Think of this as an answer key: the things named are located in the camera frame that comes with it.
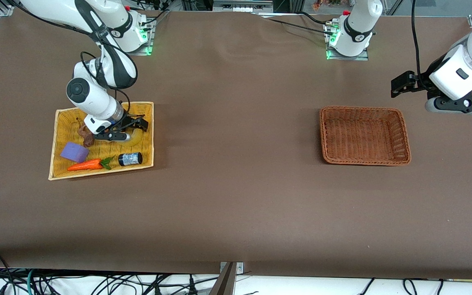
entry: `brown wicker basket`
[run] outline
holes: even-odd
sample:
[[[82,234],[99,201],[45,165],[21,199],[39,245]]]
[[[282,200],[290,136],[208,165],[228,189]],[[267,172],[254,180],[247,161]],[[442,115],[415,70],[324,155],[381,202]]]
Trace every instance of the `brown wicker basket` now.
[[[411,161],[405,122],[397,109],[324,107],[320,134],[329,163],[404,166]]]

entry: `orange carrot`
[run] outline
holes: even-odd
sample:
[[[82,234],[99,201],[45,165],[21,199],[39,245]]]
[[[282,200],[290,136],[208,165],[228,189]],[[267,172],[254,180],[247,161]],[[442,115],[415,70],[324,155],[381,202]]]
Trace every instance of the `orange carrot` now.
[[[89,169],[101,169],[105,168],[110,170],[109,163],[112,158],[106,159],[92,159],[90,161],[86,161],[79,164],[74,164],[67,168],[68,171],[79,171],[79,170],[89,170]]]

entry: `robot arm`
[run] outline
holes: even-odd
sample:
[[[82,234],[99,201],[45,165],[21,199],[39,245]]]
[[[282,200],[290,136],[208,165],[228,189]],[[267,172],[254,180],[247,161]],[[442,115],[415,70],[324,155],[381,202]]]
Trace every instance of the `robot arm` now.
[[[105,8],[108,7],[107,3],[110,3],[106,0],[101,2]],[[123,50],[119,50],[120,47],[114,37],[109,34],[107,25],[88,2],[85,0],[21,0],[21,3],[37,17],[87,32],[102,49],[100,58],[90,60],[86,64],[80,62],[75,66],[75,77],[88,79],[89,75],[84,73],[87,72],[86,67],[88,67],[92,72],[92,79],[102,87],[124,89],[134,84],[137,69],[133,61]]]
[[[106,0],[21,2],[36,17],[86,32],[101,48],[99,58],[75,65],[73,78],[66,89],[71,102],[87,113],[84,123],[95,134],[94,138],[127,141],[129,134],[121,132],[126,126],[147,129],[148,123],[145,120],[128,116],[121,104],[107,93],[107,88],[124,89],[132,86],[137,79],[137,68],[133,60],[120,48],[110,33],[110,28],[100,17],[105,16],[111,26],[119,24],[123,28],[135,27],[125,8]],[[131,31],[126,29],[121,30],[118,37],[128,41],[131,35]],[[131,45],[137,46],[135,42],[131,42]]]
[[[407,71],[393,79],[391,97],[427,90],[428,111],[472,113],[472,32],[418,75]]]
[[[330,39],[329,45],[343,56],[358,56],[369,46],[374,25],[383,9],[380,0],[359,0],[352,7],[350,15],[333,19],[339,30]]]

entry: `brown object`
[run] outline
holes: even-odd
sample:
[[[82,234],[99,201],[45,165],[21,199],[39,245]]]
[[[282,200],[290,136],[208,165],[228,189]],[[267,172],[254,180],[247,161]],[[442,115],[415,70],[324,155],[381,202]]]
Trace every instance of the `brown object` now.
[[[329,163],[404,166],[411,161],[405,122],[397,109],[324,107],[320,134]]]
[[[23,268],[472,278],[472,116],[425,111],[425,92],[390,98],[416,67],[410,23],[380,17],[369,61],[342,61],[316,32],[173,11],[125,90],[155,102],[154,167],[52,182],[53,114],[73,107],[80,52],[100,51],[15,9],[0,19],[1,254]],[[470,30],[416,17],[423,67]],[[412,163],[322,165],[331,105],[401,110]]]
[[[94,134],[86,127],[84,123],[81,123],[77,134],[83,138],[83,146],[86,148],[90,147],[94,143]]]

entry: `black cable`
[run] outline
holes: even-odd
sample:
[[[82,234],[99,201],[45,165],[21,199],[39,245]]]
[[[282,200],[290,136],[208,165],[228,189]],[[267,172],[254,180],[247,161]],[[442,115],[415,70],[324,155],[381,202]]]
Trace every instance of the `black cable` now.
[[[93,75],[92,72],[90,72],[90,69],[89,69],[89,66],[86,65],[85,63],[85,59],[83,58],[83,54],[86,54],[88,56],[92,56],[92,58],[96,58],[96,56],[94,56],[94,54],[90,53],[90,52],[79,52],[79,58],[81,60],[81,63],[83,64],[83,66],[85,67],[87,73],[92,77],[94,78],[94,80],[97,82],[98,81],[98,77],[96,75],[99,74],[99,71],[101,69],[101,61],[99,63],[99,68],[96,67],[96,75]]]
[[[101,283],[99,283],[95,288],[94,290],[92,290],[92,292],[90,293],[90,295],[93,295],[95,293],[95,291],[97,291],[97,289],[101,286],[101,284],[103,284],[104,282],[107,282],[107,284],[109,284],[109,279],[112,278],[112,276],[107,276],[105,277],[104,280],[101,281]]]
[[[127,283],[125,283],[125,282],[115,283],[115,284],[113,284],[113,286],[114,286],[114,285],[117,285],[118,287],[121,286],[121,285],[129,286],[129,287],[131,287],[131,288],[134,289],[134,291],[135,291],[134,295],[137,295],[137,289],[136,289],[136,287],[133,286],[133,285],[127,284]]]
[[[168,277],[170,277],[170,275],[162,275],[160,278],[159,276],[156,276],[156,279],[154,280],[154,282],[152,282],[152,284],[148,286],[148,288],[143,292],[142,295],[148,295],[148,293],[150,293],[150,291],[152,291],[152,289],[154,289],[156,285],[159,285],[161,282],[163,282],[163,280],[165,280]]]
[[[15,282],[14,282],[14,279],[13,279],[13,277],[12,277],[12,274],[10,273],[10,269],[9,269],[10,267],[8,267],[8,264],[6,263],[5,259],[3,259],[3,257],[1,256],[1,254],[0,254],[0,261],[1,261],[1,263],[3,263],[3,266],[5,267],[5,269],[6,269],[7,273],[8,273],[8,278],[9,278],[9,280],[10,280],[10,284],[12,284],[12,288],[14,288],[14,295],[16,295],[16,294],[17,294],[17,292],[16,292],[16,284],[15,284]]]
[[[172,287],[187,287],[187,285],[184,284],[159,284],[160,287],[162,288],[172,288]]]
[[[146,9],[145,9],[145,6],[143,6],[143,4],[141,3],[141,0],[137,0],[137,1],[136,1],[136,4],[139,5],[139,6],[141,6],[141,8],[143,8],[143,10],[146,10]]]
[[[39,282],[39,294],[43,295],[45,294],[45,291],[43,291],[43,284],[41,284],[41,278],[38,280]],[[34,287],[36,286],[36,281],[32,278],[32,284],[34,284]]]
[[[309,13],[307,13],[305,11],[298,11],[298,12],[296,12],[296,14],[303,14],[303,15],[305,15],[306,17],[308,17],[309,19],[311,19],[313,22],[315,22],[317,24],[321,24],[321,25],[325,24],[325,22],[322,22],[321,20],[313,18],[312,15],[310,15]]]
[[[168,9],[164,9],[162,10],[159,15],[157,15],[155,18],[151,19],[150,21],[148,22],[144,22],[144,23],[141,23],[142,26],[146,25],[146,24],[150,24],[152,22],[154,22],[156,19],[158,19],[163,13],[165,13],[166,11],[169,11]]]
[[[113,129],[114,127],[116,127],[117,125],[119,125],[121,123],[121,121],[123,121],[123,119],[125,119],[125,117],[127,116],[127,114],[130,112],[131,110],[131,100],[129,99],[129,96],[127,95],[127,93],[123,92],[122,90],[120,89],[114,89],[114,91],[119,91],[121,93],[123,93],[123,95],[125,95],[126,99],[127,99],[127,103],[128,103],[128,107],[127,107],[127,111],[126,112],[123,112],[123,116],[121,116],[121,119],[118,120],[118,122],[114,123],[114,125],[110,126],[108,129]]]
[[[272,20],[273,22],[277,22],[277,23],[280,23],[280,24],[285,24],[285,25],[290,25],[290,26],[302,28],[302,29],[305,29],[305,30],[310,30],[310,31],[314,31],[314,32],[321,32],[322,34],[326,34],[326,35],[333,35],[332,32],[326,32],[326,31],[316,30],[316,29],[313,29],[313,28],[307,28],[307,27],[304,27],[304,26],[298,26],[298,25],[291,24],[291,23],[286,23],[286,22],[283,22],[283,21],[277,20],[277,19],[269,19],[269,20]]]
[[[134,275],[131,275],[130,277],[127,277],[126,279],[120,279],[121,282],[119,283],[114,283],[114,284],[111,284],[111,289],[109,291],[109,295],[114,293],[114,291],[116,291],[116,289],[118,289],[123,283],[126,283],[131,277],[133,277]]]
[[[442,291],[442,287],[444,287],[444,279],[440,279],[440,287],[438,287],[438,291],[436,291],[436,295],[440,295],[440,291]]]
[[[139,285],[141,286],[141,293],[143,294],[143,283],[141,282],[141,279],[139,278],[138,275],[136,275],[136,278],[137,278],[137,280],[138,280],[138,282],[139,282]]]
[[[411,292],[409,292],[409,290],[407,289],[407,286],[405,285],[405,283],[409,281],[411,286],[413,287],[413,292],[414,294],[412,294]],[[414,287],[414,283],[411,279],[404,279],[402,281],[402,284],[403,284],[403,289],[405,290],[405,292],[407,292],[409,295],[418,295],[418,293],[416,292],[416,287]],[[438,290],[436,290],[436,295],[440,295],[440,292],[442,291],[442,287],[444,287],[444,280],[443,279],[440,279],[440,287],[438,287]]]
[[[125,282],[126,280],[128,280],[128,278],[127,278],[127,279],[122,279],[123,277],[124,277],[124,276],[120,276],[120,277],[118,277],[118,278],[114,278],[114,277],[106,278],[105,281],[107,282],[107,284],[106,284],[103,288],[101,288],[101,290],[98,291],[98,292],[96,293],[96,295],[99,295],[99,294],[100,294],[101,292],[103,292],[105,289],[109,289],[109,287],[111,287],[112,285],[114,285],[114,282],[116,282],[116,280],[121,280],[121,282]],[[110,289],[109,292],[112,293],[112,292],[114,292],[116,289],[117,289],[117,287],[116,287],[115,289]]]
[[[8,286],[8,283],[5,284],[5,286],[2,286],[0,289],[0,295],[5,295],[6,287]]]
[[[133,86],[134,83],[136,83],[136,81],[137,81],[138,70],[137,70],[137,65],[136,65],[136,63],[135,63],[134,60],[131,58],[131,56],[129,56],[129,54],[128,54],[127,52],[125,52],[123,49],[119,48],[119,47],[116,46],[116,45],[112,45],[112,44],[110,44],[109,42],[107,42],[107,41],[105,41],[105,40],[101,40],[101,44],[109,45],[110,47],[115,48],[115,49],[119,50],[120,52],[122,52],[123,54],[125,54],[125,56],[127,56],[127,58],[129,58],[129,59],[131,60],[132,64],[134,65],[134,71],[136,72],[136,77],[134,77],[134,80],[133,80],[133,82],[132,82],[130,85],[125,86],[125,87],[122,87],[122,88],[109,86],[109,88],[110,88],[110,89],[118,89],[118,90],[119,90],[119,89],[125,89],[125,88],[129,88],[130,86]]]
[[[416,38],[416,28],[414,27],[414,10],[416,7],[416,0],[413,0],[411,5],[411,30],[413,31],[413,41],[414,41],[414,51],[416,53],[416,71],[418,75],[418,81],[420,81],[420,85],[424,87],[427,91],[433,91],[427,85],[424,84],[422,81],[422,72],[420,71],[420,50],[418,49],[418,39]]]
[[[159,289],[158,284],[156,284],[156,286],[154,286],[154,295],[161,295],[161,290]]]
[[[413,286],[414,294],[411,294],[409,290],[407,289],[407,286],[405,285],[405,282],[407,281],[411,282],[411,286]],[[412,280],[404,279],[402,283],[403,283],[403,289],[405,290],[405,292],[407,292],[409,295],[418,295],[418,293],[416,293],[416,287],[414,287],[414,283]]]
[[[189,284],[191,285],[191,287],[189,288],[189,295],[198,295],[198,290],[196,290],[192,274],[189,274]]]
[[[367,283],[367,286],[365,286],[365,289],[363,290],[362,293],[360,293],[359,295],[365,295],[367,293],[367,290],[369,290],[369,287],[371,287],[371,284],[374,282],[375,278],[372,278],[369,283]]]
[[[56,289],[54,289],[54,287],[52,287],[48,281],[47,281],[47,277],[46,276],[42,276],[43,277],[43,280],[45,281],[45,284],[47,284],[47,288],[50,290],[50,294],[51,295],[56,295],[56,294],[59,294],[58,291],[56,291]]]
[[[181,289],[179,289],[178,291],[174,292],[174,293],[170,293],[169,295],[176,295],[178,293],[180,293],[180,291],[182,291],[183,289],[187,289],[189,288],[191,285],[196,285],[196,284],[200,284],[200,283],[204,283],[204,282],[208,282],[208,281],[212,281],[212,280],[216,280],[218,277],[215,277],[215,278],[210,278],[210,279],[205,279],[205,280],[201,280],[201,281],[197,281],[195,282],[194,284],[189,284]]]
[[[20,284],[20,283],[16,284],[16,287],[17,287],[18,289],[23,290],[23,291],[25,292],[25,294],[28,294],[27,288],[21,287],[19,284]]]

